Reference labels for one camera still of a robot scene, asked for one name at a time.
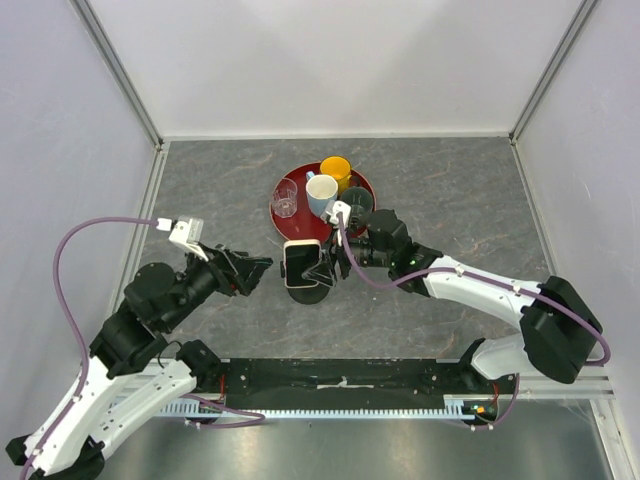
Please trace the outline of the black phone stand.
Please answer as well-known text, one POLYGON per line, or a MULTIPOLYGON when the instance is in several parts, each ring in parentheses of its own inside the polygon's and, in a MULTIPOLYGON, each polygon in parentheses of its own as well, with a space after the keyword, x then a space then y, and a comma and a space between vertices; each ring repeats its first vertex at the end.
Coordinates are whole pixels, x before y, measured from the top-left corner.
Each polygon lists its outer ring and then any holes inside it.
POLYGON ((297 303, 302 305, 314 305, 324 300, 331 288, 329 286, 317 283, 313 286, 304 288, 286 288, 288 295, 297 303))

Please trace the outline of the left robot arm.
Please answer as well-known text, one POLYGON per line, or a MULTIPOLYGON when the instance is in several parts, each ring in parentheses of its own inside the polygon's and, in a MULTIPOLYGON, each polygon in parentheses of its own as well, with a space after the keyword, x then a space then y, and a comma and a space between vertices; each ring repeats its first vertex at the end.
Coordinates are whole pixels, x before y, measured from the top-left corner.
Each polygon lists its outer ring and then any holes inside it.
POLYGON ((77 379, 54 412, 35 432, 7 444, 22 478, 94 479, 122 443, 167 404, 215 389, 222 362, 194 340, 144 386, 117 399, 168 347, 167 334, 209 296, 249 295, 272 263, 268 257, 202 247, 187 254, 181 272, 165 263, 142 267, 90 343, 77 379))

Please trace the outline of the phone with pink case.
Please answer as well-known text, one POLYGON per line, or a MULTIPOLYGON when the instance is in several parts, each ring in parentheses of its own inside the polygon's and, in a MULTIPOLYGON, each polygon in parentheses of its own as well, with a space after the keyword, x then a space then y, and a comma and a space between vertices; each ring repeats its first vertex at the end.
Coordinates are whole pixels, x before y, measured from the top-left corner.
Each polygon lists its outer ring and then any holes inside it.
POLYGON ((281 277, 287 289, 306 289, 319 285, 306 273, 321 259, 321 244, 317 239, 288 240, 283 245, 281 277))

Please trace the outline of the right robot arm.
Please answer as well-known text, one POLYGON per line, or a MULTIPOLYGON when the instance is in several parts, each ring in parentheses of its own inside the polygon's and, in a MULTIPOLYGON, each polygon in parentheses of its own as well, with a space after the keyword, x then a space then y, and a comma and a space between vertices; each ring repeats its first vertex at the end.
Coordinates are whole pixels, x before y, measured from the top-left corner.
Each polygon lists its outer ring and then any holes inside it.
POLYGON ((283 248, 282 275, 289 290, 303 291, 300 302, 322 301, 337 278, 350 272, 385 268, 389 280, 378 288, 457 302, 515 329, 511 336, 478 339, 466 350, 457 377, 469 393, 481 393, 506 375, 532 372, 571 384, 583 367, 602 367, 611 359, 601 324, 561 277, 539 283, 470 267, 413 241, 392 210, 369 215, 365 238, 347 233, 344 203, 336 203, 328 219, 332 232, 325 242, 288 241, 283 248))

